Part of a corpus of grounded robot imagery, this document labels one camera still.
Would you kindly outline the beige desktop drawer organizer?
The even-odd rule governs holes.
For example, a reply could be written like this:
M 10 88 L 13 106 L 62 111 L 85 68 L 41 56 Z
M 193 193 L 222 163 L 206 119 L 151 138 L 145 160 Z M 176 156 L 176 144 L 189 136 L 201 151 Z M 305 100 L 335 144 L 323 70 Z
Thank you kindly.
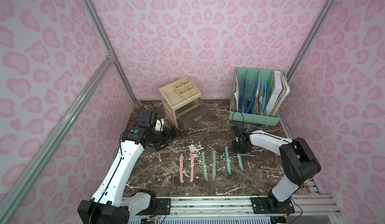
M 202 94 L 188 77 L 183 77 L 159 89 L 168 120 L 176 126 L 176 110 L 193 101 L 202 100 Z

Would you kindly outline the transparent grey drawer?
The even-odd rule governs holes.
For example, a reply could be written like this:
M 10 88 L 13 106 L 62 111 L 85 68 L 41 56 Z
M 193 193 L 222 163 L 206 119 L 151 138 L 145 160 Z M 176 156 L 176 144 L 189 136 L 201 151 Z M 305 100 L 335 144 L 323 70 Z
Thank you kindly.
M 210 116 L 211 110 L 204 102 L 193 101 L 177 109 L 175 114 L 176 126 L 179 131 L 183 131 L 206 120 Z

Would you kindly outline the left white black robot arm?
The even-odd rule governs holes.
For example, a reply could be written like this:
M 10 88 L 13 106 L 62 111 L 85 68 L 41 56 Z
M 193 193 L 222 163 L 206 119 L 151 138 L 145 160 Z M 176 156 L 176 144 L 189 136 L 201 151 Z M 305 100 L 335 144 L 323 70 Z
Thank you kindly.
M 154 192 L 138 191 L 127 199 L 123 198 L 123 192 L 145 147 L 151 145 L 155 149 L 162 149 L 178 136 L 180 132 L 174 126 L 166 126 L 161 132 L 137 126 L 127 127 L 121 135 L 118 153 L 105 179 L 90 200 L 82 200 L 78 207 L 82 223 L 127 224 L 141 212 L 164 214 L 156 204 Z

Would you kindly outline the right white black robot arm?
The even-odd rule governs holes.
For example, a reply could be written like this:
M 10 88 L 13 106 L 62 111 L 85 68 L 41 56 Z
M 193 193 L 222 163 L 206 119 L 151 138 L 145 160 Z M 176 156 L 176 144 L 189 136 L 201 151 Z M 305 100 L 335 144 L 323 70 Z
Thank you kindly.
M 276 211 L 310 178 L 321 172 L 321 165 L 303 138 L 289 139 L 257 129 L 246 129 L 242 123 L 232 126 L 236 140 L 232 142 L 237 154 L 250 153 L 254 146 L 281 157 L 284 175 L 267 195 L 267 205 Z

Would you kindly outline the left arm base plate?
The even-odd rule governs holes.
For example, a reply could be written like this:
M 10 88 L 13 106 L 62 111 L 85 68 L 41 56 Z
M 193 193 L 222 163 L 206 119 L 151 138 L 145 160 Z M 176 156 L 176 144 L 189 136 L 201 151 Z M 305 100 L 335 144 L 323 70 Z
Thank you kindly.
M 154 216 L 156 214 L 170 215 L 171 199 L 156 198 L 149 208 L 141 211 L 138 216 Z

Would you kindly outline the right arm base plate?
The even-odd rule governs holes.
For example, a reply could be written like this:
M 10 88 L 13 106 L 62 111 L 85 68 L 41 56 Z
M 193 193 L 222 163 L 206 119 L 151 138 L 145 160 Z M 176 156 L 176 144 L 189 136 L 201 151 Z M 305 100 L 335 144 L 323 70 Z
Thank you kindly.
M 291 199 L 279 202 L 274 196 L 271 197 L 251 197 L 250 198 L 254 214 L 280 214 L 290 215 L 295 213 Z

